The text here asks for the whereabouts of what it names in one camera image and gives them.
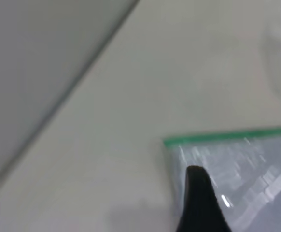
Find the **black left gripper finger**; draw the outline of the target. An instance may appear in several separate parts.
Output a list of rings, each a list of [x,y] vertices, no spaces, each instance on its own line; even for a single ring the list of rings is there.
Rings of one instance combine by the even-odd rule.
[[[211,179],[200,166],[186,168],[183,213],[178,232],[230,232]]]

